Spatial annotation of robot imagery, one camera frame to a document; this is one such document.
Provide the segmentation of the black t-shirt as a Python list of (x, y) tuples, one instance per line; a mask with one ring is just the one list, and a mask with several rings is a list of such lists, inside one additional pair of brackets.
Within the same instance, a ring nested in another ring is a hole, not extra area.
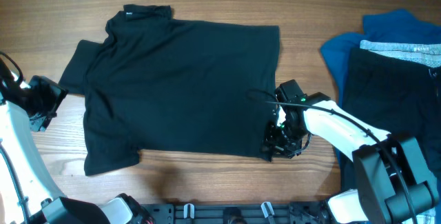
[(141, 150), (263, 159), (274, 107), (278, 26), (178, 20), (126, 5), (102, 43), (82, 40), (60, 85), (85, 99), (88, 176), (140, 162)]

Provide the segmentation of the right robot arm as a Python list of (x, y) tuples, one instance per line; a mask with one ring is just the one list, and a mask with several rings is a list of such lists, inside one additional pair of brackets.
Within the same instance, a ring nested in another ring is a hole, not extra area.
[(280, 84), (266, 100), (276, 106), (262, 151), (270, 158), (301, 154), (320, 136), (352, 163), (356, 187), (324, 203), (323, 223), (423, 223), (439, 202), (436, 178), (415, 138), (362, 122), (325, 94), (307, 95), (294, 81)]

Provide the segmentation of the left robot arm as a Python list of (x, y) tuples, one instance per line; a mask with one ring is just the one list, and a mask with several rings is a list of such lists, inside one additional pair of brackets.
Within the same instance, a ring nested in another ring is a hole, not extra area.
[(102, 206), (68, 198), (54, 182), (34, 143), (67, 95), (59, 84), (33, 76), (25, 82), (1, 64), (1, 157), (17, 195), (24, 223), (154, 223), (152, 215), (127, 194)]

